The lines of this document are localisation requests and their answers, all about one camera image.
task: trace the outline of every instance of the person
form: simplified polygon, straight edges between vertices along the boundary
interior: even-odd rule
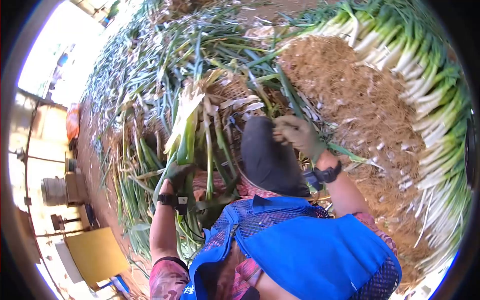
[[[305,199],[310,193],[293,147],[315,164],[336,218]],[[390,297],[402,276],[396,245],[377,228],[364,197],[307,121],[252,117],[240,151],[250,193],[204,229],[205,245],[190,268],[177,253],[172,204],[157,203],[150,228],[152,299]],[[191,170],[169,171],[163,198]]]

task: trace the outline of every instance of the black pants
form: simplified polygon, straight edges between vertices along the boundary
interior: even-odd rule
[[[276,142],[273,127],[269,118],[258,116],[245,124],[240,147],[248,179],[281,195],[310,197],[292,146]]]

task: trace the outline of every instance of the blue mesh vest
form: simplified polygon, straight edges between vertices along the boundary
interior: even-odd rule
[[[292,197],[227,205],[190,266],[181,299],[207,299],[204,279],[235,239],[277,284],[299,299],[388,299],[402,273],[397,258],[353,215],[331,219]]]

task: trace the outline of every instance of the green glove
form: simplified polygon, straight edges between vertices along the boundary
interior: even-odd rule
[[[307,121],[295,116],[281,116],[273,120],[274,139],[282,144],[292,143],[293,147],[316,163],[327,144],[315,128]]]
[[[185,178],[187,177],[187,175],[192,173],[196,167],[197,166],[195,164],[186,164],[179,166],[177,162],[174,161],[170,164],[170,167],[168,167],[165,178],[170,181],[173,190],[177,192],[178,189],[180,189],[185,183]]]
[[[195,204],[198,210],[197,220],[202,228],[210,229],[222,214],[223,208],[238,199],[234,196],[233,191],[236,189],[239,179],[237,175],[218,198],[214,198],[212,201],[198,201]]]

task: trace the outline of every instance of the pile of green onions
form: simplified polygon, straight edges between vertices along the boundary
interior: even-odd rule
[[[251,78],[249,87],[263,95],[268,110],[273,109],[259,85],[276,78],[266,63],[274,56],[264,58],[273,51],[251,47],[243,36],[245,29],[235,21],[242,6],[219,1],[162,24],[150,23],[151,10],[140,10],[108,41],[90,74],[84,101],[90,101],[91,120],[100,131],[96,144],[110,143],[104,138],[109,131],[122,136],[116,152],[100,153],[103,178],[113,177],[119,223],[133,251],[146,259],[150,259],[152,204],[172,162],[197,163],[196,157],[206,153],[207,201],[214,198],[214,171],[226,185],[236,175],[230,146],[224,139],[224,124],[209,104],[207,87],[225,72],[239,72],[237,61],[243,66],[250,64],[242,69]],[[152,129],[153,124],[161,128]],[[144,141],[152,131],[157,137],[154,154]],[[215,154],[215,143],[225,162]],[[190,175],[180,191],[188,195],[187,215],[176,217],[178,252],[187,263],[204,242],[192,182]]]
[[[455,255],[468,214],[471,195],[463,153],[470,107],[459,65],[446,57],[443,39],[424,18],[411,1],[345,1],[290,19],[290,25],[303,28],[296,38],[337,36],[347,41],[358,55],[358,66],[401,75],[405,91],[399,97],[415,109],[412,129],[421,134],[425,149],[419,154],[420,179],[405,176],[398,185],[401,191],[412,185],[420,191],[410,209],[415,217],[424,216],[415,247],[430,231],[424,238],[434,253],[418,265],[430,272]]]

